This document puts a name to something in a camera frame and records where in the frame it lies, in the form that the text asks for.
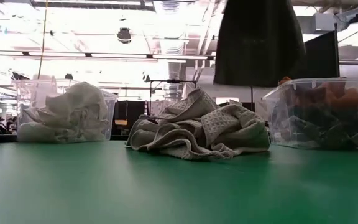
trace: textured cloth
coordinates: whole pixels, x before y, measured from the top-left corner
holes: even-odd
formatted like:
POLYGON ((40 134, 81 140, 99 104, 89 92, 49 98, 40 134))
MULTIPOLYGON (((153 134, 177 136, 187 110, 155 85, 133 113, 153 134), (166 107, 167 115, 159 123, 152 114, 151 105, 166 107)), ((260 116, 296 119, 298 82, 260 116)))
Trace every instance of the textured cloth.
POLYGON ((141 116, 131 129, 127 147, 189 160, 229 159, 243 152, 266 151, 269 135, 254 112, 239 105, 220 108, 197 88, 160 115, 141 116))
POLYGON ((290 0, 228 0, 219 30, 214 83, 276 87, 306 58, 290 0))

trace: cable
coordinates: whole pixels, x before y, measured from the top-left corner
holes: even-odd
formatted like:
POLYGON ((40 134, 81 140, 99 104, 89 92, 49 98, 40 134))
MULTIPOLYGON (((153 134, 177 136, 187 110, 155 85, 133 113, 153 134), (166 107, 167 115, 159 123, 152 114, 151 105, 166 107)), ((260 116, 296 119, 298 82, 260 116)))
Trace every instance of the cable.
POLYGON ((42 68, 42 60, 44 59, 44 50, 45 50, 45 31, 47 29, 47 14, 48 14, 48 0, 45 2, 45 17, 44 17, 44 31, 42 32, 42 51, 40 58, 40 67, 38 69, 38 77, 40 79, 41 76, 41 68, 42 68))

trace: towel pile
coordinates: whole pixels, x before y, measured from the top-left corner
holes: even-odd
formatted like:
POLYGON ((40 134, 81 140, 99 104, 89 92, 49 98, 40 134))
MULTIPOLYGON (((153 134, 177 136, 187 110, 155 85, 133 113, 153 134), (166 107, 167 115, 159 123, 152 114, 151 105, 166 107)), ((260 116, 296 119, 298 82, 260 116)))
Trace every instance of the towel pile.
POLYGON ((264 121, 239 106, 219 107, 202 89, 167 106, 158 116, 141 116, 127 147, 181 159, 230 159, 269 148, 264 121))

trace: desk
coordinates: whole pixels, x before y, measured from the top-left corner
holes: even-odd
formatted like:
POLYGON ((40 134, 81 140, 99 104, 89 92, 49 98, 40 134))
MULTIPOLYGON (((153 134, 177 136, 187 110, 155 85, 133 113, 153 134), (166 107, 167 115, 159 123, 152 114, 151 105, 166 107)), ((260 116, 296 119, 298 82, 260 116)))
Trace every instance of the desk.
POLYGON ((358 152, 190 162, 122 141, 0 144, 5 223, 358 223, 358 152))

